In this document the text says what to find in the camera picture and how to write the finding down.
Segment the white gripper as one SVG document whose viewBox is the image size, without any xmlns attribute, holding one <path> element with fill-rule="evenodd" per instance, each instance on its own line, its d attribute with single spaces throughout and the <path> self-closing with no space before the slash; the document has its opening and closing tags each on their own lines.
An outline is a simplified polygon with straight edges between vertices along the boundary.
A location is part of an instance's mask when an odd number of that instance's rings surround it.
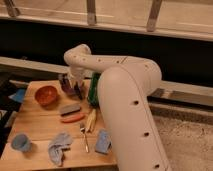
<svg viewBox="0 0 213 171">
<path fill-rule="evenodd" d="M 83 100 L 83 96 L 81 94 L 80 88 L 78 84 L 82 84 L 84 80 L 84 72 L 85 70 L 81 67 L 74 67 L 71 66 L 68 72 L 69 79 L 72 83 L 75 83 L 74 90 L 77 96 L 80 100 Z M 67 94 L 67 95 L 73 95 L 74 90 L 71 87 L 71 84 L 69 82 L 69 79 L 66 74 L 59 74 L 58 75 L 59 83 L 61 85 L 61 89 Z"/>
</svg>

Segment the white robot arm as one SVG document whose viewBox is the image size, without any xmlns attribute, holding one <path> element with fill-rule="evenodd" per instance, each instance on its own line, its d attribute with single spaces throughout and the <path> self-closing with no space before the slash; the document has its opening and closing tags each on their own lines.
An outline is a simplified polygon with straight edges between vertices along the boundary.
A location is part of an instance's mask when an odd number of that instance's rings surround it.
<svg viewBox="0 0 213 171">
<path fill-rule="evenodd" d="M 84 69 L 100 74 L 97 95 L 119 171 L 172 171 L 147 97 L 159 86 L 162 73 L 150 59 L 94 55 L 81 44 L 64 53 L 71 77 Z"/>
</svg>

